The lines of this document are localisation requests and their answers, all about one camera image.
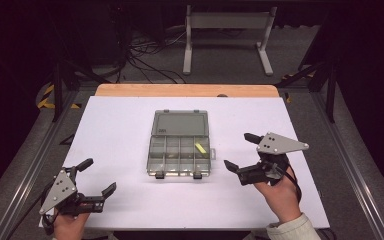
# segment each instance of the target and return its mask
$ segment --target white metal frame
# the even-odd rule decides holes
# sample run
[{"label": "white metal frame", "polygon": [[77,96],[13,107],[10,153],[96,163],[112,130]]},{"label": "white metal frame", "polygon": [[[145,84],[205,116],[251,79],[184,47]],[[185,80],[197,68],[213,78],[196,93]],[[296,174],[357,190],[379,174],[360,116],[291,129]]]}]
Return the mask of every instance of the white metal frame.
[{"label": "white metal frame", "polygon": [[257,49],[260,55],[266,75],[273,75],[266,53],[266,46],[276,16],[276,7],[270,12],[257,13],[215,13],[215,12],[192,12],[190,5],[186,10],[186,48],[185,60],[183,63],[183,74],[191,73],[192,64],[192,28],[244,28],[264,29],[264,37],[257,42]]}]

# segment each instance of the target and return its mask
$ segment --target white tabletop surface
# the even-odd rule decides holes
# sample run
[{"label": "white tabletop surface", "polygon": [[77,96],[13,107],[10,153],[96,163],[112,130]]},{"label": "white tabletop surface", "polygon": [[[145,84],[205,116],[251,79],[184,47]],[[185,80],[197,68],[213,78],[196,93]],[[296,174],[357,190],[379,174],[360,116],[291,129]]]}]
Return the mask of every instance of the white tabletop surface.
[{"label": "white tabletop surface", "polygon": [[[148,176],[146,163],[155,110],[206,110],[211,148],[216,150],[211,175]],[[86,227],[108,230],[251,230],[277,218],[252,185],[241,186],[223,160],[239,167],[255,164],[256,145],[244,133],[274,132],[297,139],[282,98],[91,97],[64,167],[93,158],[77,174],[79,192],[99,196],[113,182],[117,190],[103,213]],[[310,145],[311,139],[299,139]],[[329,223],[301,151],[287,154],[302,189],[301,210],[314,227]]]}]

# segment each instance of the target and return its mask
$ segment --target hand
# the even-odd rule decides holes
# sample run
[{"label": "hand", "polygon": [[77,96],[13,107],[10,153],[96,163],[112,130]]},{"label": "hand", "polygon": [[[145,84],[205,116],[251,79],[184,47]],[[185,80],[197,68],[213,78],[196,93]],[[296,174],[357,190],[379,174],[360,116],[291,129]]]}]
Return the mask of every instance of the hand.
[{"label": "hand", "polygon": [[84,226],[90,213],[79,214],[77,218],[71,215],[57,215],[54,222],[54,233],[57,240],[80,240]]},{"label": "hand", "polygon": [[[295,178],[290,167],[287,172]],[[263,194],[281,224],[301,216],[295,185],[287,177],[282,177],[274,186],[269,186],[264,182],[254,183],[254,186]]]}]

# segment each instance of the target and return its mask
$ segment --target gray floor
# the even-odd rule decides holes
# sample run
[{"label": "gray floor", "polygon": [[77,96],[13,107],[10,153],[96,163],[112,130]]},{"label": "gray floor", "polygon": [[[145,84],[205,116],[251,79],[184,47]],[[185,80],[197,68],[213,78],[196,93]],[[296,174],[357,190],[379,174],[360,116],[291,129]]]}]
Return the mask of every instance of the gray floor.
[{"label": "gray floor", "polygon": [[[267,47],[274,70],[272,77],[264,75],[254,46],[255,39],[258,40],[258,34],[255,32],[244,32],[233,39],[221,33],[200,32],[194,35],[192,74],[182,77],[186,83],[277,83],[283,75],[297,71],[297,66],[316,31],[317,27],[285,28],[272,31]],[[157,69],[171,70],[180,74],[183,68],[183,49],[184,43],[178,42],[158,54],[145,55],[141,59]],[[145,73],[154,83],[169,82],[158,73],[149,71]],[[129,65],[123,69],[121,75],[122,81],[147,82],[140,71]],[[180,81],[176,75],[169,75]],[[312,146],[304,154],[316,187],[321,192],[321,199],[331,228],[338,239],[377,239],[356,191],[347,177],[340,153],[323,120],[325,116],[316,107],[313,95],[308,93],[305,88],[299,87],[304,84],[305,81],[295,83],[294,88],[281,89],[280,93],[282,96],[286,91],[290,94],[292,102],[286,103],[286,106],[298,138]],[[24,204],[20,203],[20,210],[15,212],[15,216],[19,217],[27,210],[46,183],[62,166],[69,146],[59,143],[75,133],[87,100],[89,96],[94,95],[95,89],[95,83],[83,82],[74,100],[74,103],[82,103],[83,107],[69,109],[60,122],[48,151],[43,155],[44,163],[40,166],[39,174],[34,179],[31,189],[27,190],[26,199],[21,201]],[[55,126],[55,123],[51,122],[52,118],[52,109],[41,109],[28,138],[0,180],[0,221],[8,207],[14,204],[13,196],[17,193],[17,188],[32,162],[37,159],[37,153],[43,147],[48,130]],[[361,172],[384,222],[384,179],[361,140],[340,91],[336,95],[335,120],[335,127],[341,134],[346,151]],[[37,227],[38,211],[39,205],[37,204],[19,226],[12,239],[50,239],[44,234],[43,229]],[[85,237],[96,237],[103,234],[107,233],[88,229]]]}]

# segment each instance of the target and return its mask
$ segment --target sleeve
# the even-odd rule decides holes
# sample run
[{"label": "sleeve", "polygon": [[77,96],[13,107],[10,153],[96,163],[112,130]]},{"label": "sleeve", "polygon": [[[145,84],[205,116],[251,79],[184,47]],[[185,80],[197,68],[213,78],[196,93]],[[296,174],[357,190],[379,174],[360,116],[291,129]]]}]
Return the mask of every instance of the sleeve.
[{"label": "sleeve", "polygon": [[270,224],[267,226],[267,234],[271,240],[320,240],[310,219],[304,213],[299,218],[284,224]]}]

